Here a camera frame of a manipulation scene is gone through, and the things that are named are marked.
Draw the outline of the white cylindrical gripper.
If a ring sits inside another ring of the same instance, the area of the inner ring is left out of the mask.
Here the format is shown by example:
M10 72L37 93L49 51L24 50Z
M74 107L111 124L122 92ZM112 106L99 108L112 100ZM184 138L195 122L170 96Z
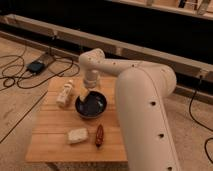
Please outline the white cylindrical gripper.
M87 88L96 87L98 83L98 78L99 78L99 72L97 70L86 70L84 72L83 83L86 88L82 88L80 91L79 98L81 100L84 100L88 96L90 90Z

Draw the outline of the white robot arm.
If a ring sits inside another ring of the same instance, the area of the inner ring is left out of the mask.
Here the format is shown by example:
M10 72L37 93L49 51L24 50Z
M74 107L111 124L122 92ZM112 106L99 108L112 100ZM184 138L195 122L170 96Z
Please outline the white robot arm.
M107 59L99 48L82 53L79 64L86 88L96 86L99 71L116 77L115 105L130 171L182 171L163 104L177 84L173 69Z

